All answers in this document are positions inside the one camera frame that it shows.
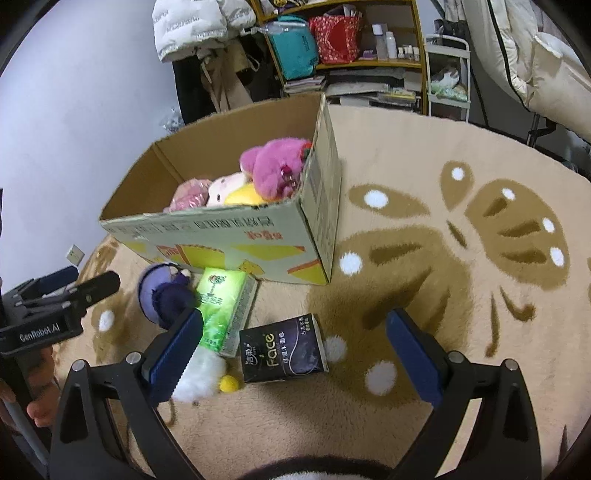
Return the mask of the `person's left hand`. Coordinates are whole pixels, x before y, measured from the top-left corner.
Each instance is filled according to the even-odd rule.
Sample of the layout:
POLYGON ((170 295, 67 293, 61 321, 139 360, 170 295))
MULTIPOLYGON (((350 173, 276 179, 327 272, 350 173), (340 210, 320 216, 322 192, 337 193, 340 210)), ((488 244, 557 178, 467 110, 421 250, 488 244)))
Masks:
POLYGON ((50 427, 56 417, 60 390, 55 382, 53 348, 39 351, 39 361, 28 372, 28 384, 36 396, 26 407, 29 418, 39 428, 50 427))

